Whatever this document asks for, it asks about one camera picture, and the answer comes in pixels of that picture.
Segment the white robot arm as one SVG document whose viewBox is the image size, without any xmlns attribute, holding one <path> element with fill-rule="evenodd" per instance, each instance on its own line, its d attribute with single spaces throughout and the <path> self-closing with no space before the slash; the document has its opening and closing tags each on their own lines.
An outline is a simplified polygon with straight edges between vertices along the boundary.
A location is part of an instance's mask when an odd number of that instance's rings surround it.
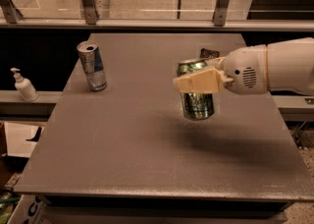
<svg viewBox="0 0 314 224">
<path fill-rule="evenodd" d="M 217 93 L 225 88 L 236 94 L 268 91 L 314 93 L 314 38 L 241 47 L 210 59 L 207 66 L 174 79 L 181 93 Z"/>
</svg>

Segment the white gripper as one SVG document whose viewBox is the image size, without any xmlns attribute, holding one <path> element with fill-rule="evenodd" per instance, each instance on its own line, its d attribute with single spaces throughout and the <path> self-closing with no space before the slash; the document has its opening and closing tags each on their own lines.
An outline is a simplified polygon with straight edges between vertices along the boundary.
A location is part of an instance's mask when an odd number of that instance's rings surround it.
<svg viewBox="0 0 314 224">
<path fill-rule="evenodd" d="M 266 59 L 267 46 L 257 45 L 239 48 L 225 58 L 182 60 L 180 70 L 197 71 L 174 78 L 173 83 L 180 93 L 217 93 L 225 87 L 241 95 L 262 94 L 267 91 Z M 222 62 L 223 71 L 217 70 Z"/>
</svg>

